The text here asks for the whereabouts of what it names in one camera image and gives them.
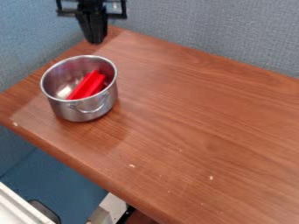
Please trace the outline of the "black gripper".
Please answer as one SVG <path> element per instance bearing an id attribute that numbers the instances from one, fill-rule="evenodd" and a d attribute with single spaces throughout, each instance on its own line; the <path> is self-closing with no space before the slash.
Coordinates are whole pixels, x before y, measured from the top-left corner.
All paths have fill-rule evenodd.
<path id="1" fill-rule="evenodd" d="M 101 44 L 109 35 L 109 17 L 127 19 L 127 0 L 55 0 L 57 13 L 62 17 L 77 17 L 85 38 Z"/>

